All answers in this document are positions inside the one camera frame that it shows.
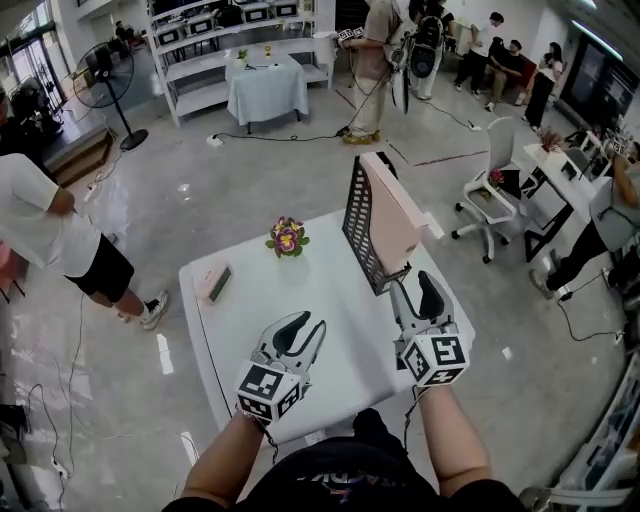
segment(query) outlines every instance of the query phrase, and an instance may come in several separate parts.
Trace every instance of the backpack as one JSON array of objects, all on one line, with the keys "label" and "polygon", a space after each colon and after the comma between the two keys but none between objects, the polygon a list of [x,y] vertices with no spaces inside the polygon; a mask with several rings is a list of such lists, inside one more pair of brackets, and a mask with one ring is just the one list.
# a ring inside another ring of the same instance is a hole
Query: backpack
[{"label": "backpack", "polygon": [[426,78],[433,71],[436,54],[444,44],[444,27],[440,18],[427,16],[420,23],[411,51],[411,71]]}]

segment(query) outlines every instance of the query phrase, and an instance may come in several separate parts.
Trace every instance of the small table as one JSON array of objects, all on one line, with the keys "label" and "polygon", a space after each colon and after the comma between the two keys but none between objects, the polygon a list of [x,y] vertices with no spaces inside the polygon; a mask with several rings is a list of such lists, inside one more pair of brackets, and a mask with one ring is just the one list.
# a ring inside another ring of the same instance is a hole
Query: small table
[{"label": "small table", "polygon": [[[544,227],[545,233],[543,235],[530,230],[525,232],[527,262],[531,262],[542,248],[553,240],[574,211],[586,224],[591,222],[589,203],[596,196],[597,190],[587,177],[582,175],[582,171],[567,157],[564,151],[552,151],[546,154],[540,144],[525,146],[524,151],[534,160],[537,170],[539,170],[534,173],[538,179],[538,186],[527,192],[527,197],[532,197],[543,183],[549,182],[566,203],[564,208]],[[576,177],[572,180],[562,172],[562,168],[567,163],[571,164],[576,172]],[[533,247],[533,242],[538,242],[535,247]]]},{"label": "small table", "polygon": [[267,121],[295,111],[309,114],[307,83],[302,66],[287,54],[271,58],[249,55],[245,61],[227,64],[228,110],[240,126]]},{"label": "small table", "polygon": [[[303,437],[371,407],[415,381],[396,369],[393,340],[400,328],[393,318],[389,294],[376,297],[342,233],[344,211],[305,223],[311,243],[300,258],[278,260],[264,245],[268,236],[191,262],[180,270],[182,300],[202,382],[222,430],[234,412],[235,379],[242,360],[250,357],[262,331],[284,316],[310,311],[310,323],[325,320],[327,333],[310,369],[305,399],[269,427],[278,443]],[[212,261],[222,258],[232,276],[214,305],[195,296]],[[461,339],[471,349],[475,331],[442,273],[422,244],[410,260],[404,280],[418,307],[422,297],[419,270],[436,279],[450,296]],[[308,325],[303,333],[308,332]]]}]

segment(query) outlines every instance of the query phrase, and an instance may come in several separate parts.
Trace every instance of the black pants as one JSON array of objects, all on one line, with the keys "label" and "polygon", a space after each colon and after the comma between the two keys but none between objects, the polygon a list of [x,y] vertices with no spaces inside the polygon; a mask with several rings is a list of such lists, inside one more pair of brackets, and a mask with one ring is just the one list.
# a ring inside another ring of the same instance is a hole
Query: black pants
[{"label": "black pants", "polygon": [[353,438],[361,443],[384,450],[413,469],[402,443],[389,433],[387,426],[375,409],[365,409],[356,416],[356,419],[353,420]]},{"label": "black pants", "polygon": [[482,55],[478,55],[476,52],[470,51],[464,56],[462,64],[460,64],[460,71],[456,78],[456,85],[462,85],[464,81],[471,78],[471,90],[477,91],[482,85],[484,79],[484,70],[487,67],[488,59]]},{"label": "black pants", "polygon": [[555,84],[542,73],[536,75],[529,106],[524,114],[527,116],[531,126],[540,127],[542,116],[544,115],[544,108],[547,106],[547,101],[549,101],[549,95],[551,91],[553,91],[554,85]]},{"label": "black pants", "polygon": [[[560,268],[547,279],[547,288],[554,291],[562,288],[569,281],[573,281],[578,277],[587,261],[605,252],[607,252],[607,247],[600,238],[596,225],[591,221],[573,246],[569,257],[562,258]],[[609,280],[612,284],[613,277],[612,271],[609,275]]]}]

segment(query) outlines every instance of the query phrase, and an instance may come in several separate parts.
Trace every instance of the person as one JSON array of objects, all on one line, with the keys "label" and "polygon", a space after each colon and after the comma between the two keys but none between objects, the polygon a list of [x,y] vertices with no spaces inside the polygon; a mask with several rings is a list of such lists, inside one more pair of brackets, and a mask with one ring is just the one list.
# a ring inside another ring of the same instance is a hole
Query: person
[{"label": "person", "polygon": [[133,38],[133,29],[131,27],[124,28],[121,21],[116,22],[116,37],[123,42]]},{"label": "person", "polygon": [[329,438],[276,464],[238,503],[263,439],[263,426],[236,412],[191,469],[164,512],[232,510],[501,510],[525,508],[491,479],[489,456],[450,387],[419,399],[440,495],[409,461],[373,409],[358,414],[353,437]]},{"label": "person", "polygon": [[131,263],[76,213],[73,195],[24,155],[0,157],[0,240],[34,265],[60,271],[97,304],[115,306],[123,320],[138,317],[145,330],[166,312],[168,292],[143,303],[129,289]]},{"label": "person", "polygon": [[464,62],[460,66],[460,72],[456,77],[453,86],[456,91],[462,90],[464,81],[471,78],[471,94],[475,99],[480,99],[480,85],[484,79],[484,70],[487,67],[489,58],[489,48],[493,42],[496,29],[504,23],[502,14],[491,13],[489,22],[478,28],[471,25],[471,49],[464,57]]},{"label": "person", "polygon": [[522,45],[520,41],[514,39],[509,45],[509,50],[501,48],[489,57],[489,69],[493,74],[493,88],[491,100],[484,107],[488,112],[493,112],[496,104],[500,103],[509,80],[513,82],[515,78],[522,76],[524,61],[520,56]]},{"label": "person", "polygon": [[[410,19],[418,24],[424,16],[424,0],[411,0]],[[380,140],[389,64],[384,45],[400,27],[399,7],[393,0],[375,0],[364,26],[364,37],[344,41],[343,47],[359,50],[355,71],[354,104],[356,118],[345,144],[371,144]]]},{"label": "person", "polygon": [[549,53],[545,53],[544,57],[542,57],[538,69],[529,106],[524,116],[522,116],[522,120],[529,123],[534,132],[537,132],[540,128],[544,109],[547,106],[547,101],[549,101],[549,95],[553,91],[556,80],[560,78],[564,71],[562,48],[558,43],[549,45]]},{"label": "person", "polygon": [[[640,163],[631,164],[617,155],[613,159],[613,180],[605,184],[589,205],[591,222],[578,237],[571,254],[548,276],[529,271],[533,285],[548,299],[575,279],[585,264],[601,254],[621,249],[640,230]],[[609,286],[623,284],[627,271],[615,267],[608,275]]]},{"label": "person", "polygon": [[12,153],[25,155],[47,178],[56,183],[55,177],[44,165],[38,144],[29,140],[15,117],[9,117],[9,98],[0,87],[0,156]]},{"label": "person", "polygon": [[[435,16],[442,22],[442,28],[445,34],[453,36],[455,31],[455,18],[453,14],[444,8],[446,0],[427,0],[426,16]],[[436,50],[436,59],[433,63],[433,70],[427,78],[419,78],[416,87],[416,96],[418,99],[428,101],[433,97],[433,83],[436,81],[436,74],[440,68],[442,57],[444,54],[444,44]]]}]

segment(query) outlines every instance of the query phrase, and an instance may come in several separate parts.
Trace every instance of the gray floor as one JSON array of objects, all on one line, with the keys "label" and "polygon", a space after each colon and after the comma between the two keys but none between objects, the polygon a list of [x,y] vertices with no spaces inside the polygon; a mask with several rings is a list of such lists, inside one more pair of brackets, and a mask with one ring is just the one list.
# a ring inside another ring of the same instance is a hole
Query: gray floor
[{"label": "gray floor", "polygon": [[[340,84],[337,87],[350,95]],[[446,74],[438,77],[435,97],[438,107],[463,122],[471,119],[486,127],[496,118],[468,92],[456,93]],[[259,124],[255,134],[330,135],[354,113],[336,91],[312,88],[309,100],[309,119],[296,124],[292,115]],[[63,277],[34,267],[25,283],[27,297],[13,294],[11,306],[2,309],[8,374],[4,397],[7,402],[24,401],[29,389],[42,383],[60,434],[57,457],[69,470],[75,464],[75,476],[66,482],[62,500],[67,510],[152,511],[171,499],[191,465],[188,443],[172,432],[188,432],[203,451],[213,431],[187,332],[178,270],[195,258],[264,234],[282,213],[306,219],[342,208],[353,158],[365,151],[338,140],[226,139],[223,148],[213,149],[205,142],[208,135],[245,133],[224,108],[210,109],[176,129],[162,102],[156,105],[153,115],[131,119],[149,130],[149,139],[122,157],[84,213],[103,231],[119,234],[120,249],[137,269],[134,285],[142,296],[164,287],[170,290],[171,310],[158,329],[145,333],[134,324],[121,324],[113,312],[89,300],[81,303],[80,292]],[[497,113],[519,119],[521,111],[501,105]],[[563,134],[572,131],[554,112],[546,119]],[[519,120],[516,125],[518,148],[536,140],[528,126]],[[387,153],[423,210],[433,214],[445,233],[466,222],[453,204],[461,199],[463,185],[486,164],[486,155],[415,165],[486,150],[486,132],[471,132],[417,102],[407,117],[388,104],[382,132],[386,140],[374,149]],[[86,180],[74,186],[79,199],[85,184]],[[552,196],[540,191],[546,208],[554,207]],[[580,229],[580,222],[571,219],[555,247],[565,253]],[[522,239],[500,247],[491,265],[481,261],[479,236],[453,241],[429,233],[425,244],[477,332],[472,366],[454,388],[491,452],[496,477],[515,492],[547,482],[589,433],[610,398],[624,366],[622,346],[614,346],[612,337],[584,343],[570,338],[562,312],[528,282]],[[607,258],[591,262],[575,284],[596,275]],[[534,264],[542,268],[542,259]],[[576,295],[567,309],[578,335],[622,325],[618,300],[601,281]],[[56,363],[66,390],[80,322],[82,347],[72,398],[84,427],[74,423],[72,463],[69,408]],[[164,340],[172,372],[161,365],[158,347]],[[510,358],[505,357],[506,348]],[[410,397],[403,395],[380,405],[398,435],[409,404]],[[20,473],[30,496],[56,509],[60,482],[50,465],[54,435],[39,390],[32,395],[32,425],[25,442],[30,465]],[[144,434],[131,436],[139,432]],[[416,467],[430,475],[417,415],[409,431],[409,449]],[[261,454],[253,481],[268,468],[269,459],[269,453]]]}]

